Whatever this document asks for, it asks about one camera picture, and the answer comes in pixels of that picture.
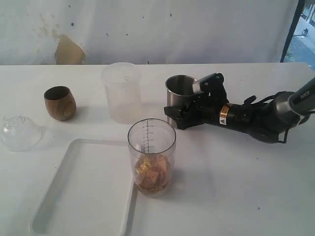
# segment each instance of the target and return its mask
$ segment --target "clear measuring cup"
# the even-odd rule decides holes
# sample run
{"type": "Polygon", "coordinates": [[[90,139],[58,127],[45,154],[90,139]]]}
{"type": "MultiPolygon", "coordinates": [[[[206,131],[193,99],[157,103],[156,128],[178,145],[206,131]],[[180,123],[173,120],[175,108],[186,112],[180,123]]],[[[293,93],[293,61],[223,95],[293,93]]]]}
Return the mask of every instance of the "clear measuring cup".
{"type": "Polygon", "coordinates": [[[141,73],[127,62],[114,63],[102,72],[110,116],[122,124],[132,124],[141,116],[141,73]]]}
{"type": "Polygon", "coordinates": [[[157,197],[170,186],[175,163],[176,132],[160,119],[144,119],[128,132],[134,182],[146,196],[157,197]]]}

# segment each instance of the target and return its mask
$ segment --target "food pieces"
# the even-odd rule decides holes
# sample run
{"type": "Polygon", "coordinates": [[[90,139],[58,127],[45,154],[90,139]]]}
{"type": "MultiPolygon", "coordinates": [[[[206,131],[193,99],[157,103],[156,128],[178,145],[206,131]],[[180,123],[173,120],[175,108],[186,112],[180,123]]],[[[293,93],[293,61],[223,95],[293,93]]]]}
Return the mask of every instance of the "food pieces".
{"type": "Polygon", "coordinates": [[[170,184],[171,165],[161,154],[143,154],[134,167],[135,183],[146,195],[158,193],[170,184]]]}

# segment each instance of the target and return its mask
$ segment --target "tray rim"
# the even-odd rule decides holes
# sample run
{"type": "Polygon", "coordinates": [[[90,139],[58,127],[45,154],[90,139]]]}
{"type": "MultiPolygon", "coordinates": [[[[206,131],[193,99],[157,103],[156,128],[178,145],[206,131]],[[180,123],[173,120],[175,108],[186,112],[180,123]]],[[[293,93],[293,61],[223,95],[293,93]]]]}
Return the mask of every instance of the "tray rim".
{"type": "MultiPolygon", "coordinates": [[[[63,155],[63,158],[57,168],[57,170],[55,171],[55,173],[53,174],[52,178],[51,178],[51,181],[48,185],[48,188],[45,190],[45,193],[43,195],[43,197],[41,198],[40,200],[40,203],[38,204],[37,208],[36,208],[36,211],[33,215],[33,217],[31,218],[31,221],[30,223],[28,224],[28,230],[29,232],[31,233],[32,236],[49,236],[49,235],[45,235],[45,234],[38,234],[36,233],[36,231],[33,229],[33,223],[34,223],[34,220],[42,206],[42,204],[44,203],[45,199],[46,199],[46,196],[48,194],[48,191],[57,175],[57,173],[59,172],[59,168],[60,166],[62,165],[63,161],[64,161],[64,158],[72,151],[72,148],[74,145],[76,144],[91,144],[91,145],[113,145],[113,146],[125,146],[125,147],[128,147],[127,145],[127,141],[122,141],[122,140],[100,140],[100,139],[85,139],[85,138],[79,138],[79,139],[75,139],[73,140],[67,150],[65,151],[64,155],[63,155]]],[[[131,182],[130,182],[130,186],[129,186],[129,192],[128,192],[128,199],[127,199],[127,205],[126,205],[126,209],[125,209],[125,213],[124,213],[124,219],[122,220],[121,222],[121,231],[119,233],[119,236],[124,236],[126,234],[126,231],[127,231],[127,224],[128,224],[128,218],[129,218],[129,212],[130,212],[130,205],[131,205],[131,199],[132,199],[132,196],[133,196],[133,192],[134,192],[134,182],[133,182],[133,177],[131,178],[131,182]]]]}

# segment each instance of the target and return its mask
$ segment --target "measuring scale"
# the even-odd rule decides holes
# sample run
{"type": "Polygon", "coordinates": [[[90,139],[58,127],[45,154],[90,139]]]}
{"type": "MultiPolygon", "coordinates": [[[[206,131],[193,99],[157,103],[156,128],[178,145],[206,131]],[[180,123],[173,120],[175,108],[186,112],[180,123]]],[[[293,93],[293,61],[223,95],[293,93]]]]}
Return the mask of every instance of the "measuring scale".
{"type": "Polygon", "coordinates": [[[134,181],[147,196],[167,190],[174,168],[176,132],[160,119],[144,119],[128,132],[128,147],[134,181]]]}

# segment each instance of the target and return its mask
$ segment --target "white wall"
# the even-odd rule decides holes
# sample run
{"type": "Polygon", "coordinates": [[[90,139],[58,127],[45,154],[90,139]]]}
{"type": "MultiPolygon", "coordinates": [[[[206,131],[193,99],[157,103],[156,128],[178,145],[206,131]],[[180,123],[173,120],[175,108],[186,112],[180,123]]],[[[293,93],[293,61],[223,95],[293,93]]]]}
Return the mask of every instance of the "white wall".
{"type": "Polygon", "coordinates": [[[87,64],[280,61],[298,2],[1,1],[0,64],[54,64],[62,33],[87,64]]]}

